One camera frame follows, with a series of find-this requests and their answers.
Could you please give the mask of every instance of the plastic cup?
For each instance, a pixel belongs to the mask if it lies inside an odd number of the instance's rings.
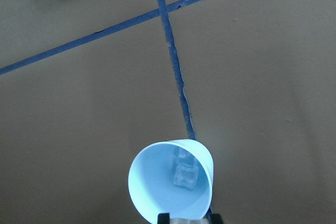
[[[210,152],[195,140],[154,143],[135,157],[129,193],[138,212],[152,224],[163,212],[171,218],[201,219],[211,203],[213,170]]]

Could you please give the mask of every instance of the white cup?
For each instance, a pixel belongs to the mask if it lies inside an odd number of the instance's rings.
[[[128,188],[134,206],[152,224],[163,212],[195,220],[203,218],[210,206],[213,175],[213,159],[200,142],[158,142],[135,157]]]

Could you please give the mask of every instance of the cup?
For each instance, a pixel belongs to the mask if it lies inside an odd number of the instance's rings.
[[[138,212],[150,223],[171,218],[201,219],[210,207],[214,164],[208,149],[195,140],[158,142],[132,162],[128,188]]]

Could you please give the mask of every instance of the white plastic container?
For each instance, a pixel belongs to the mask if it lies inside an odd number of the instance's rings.
[[[128,178],[131,199],[150,223],[171,218],[202,219],[212,198],[213,159],[195,140],[154,143],[134,159]]]

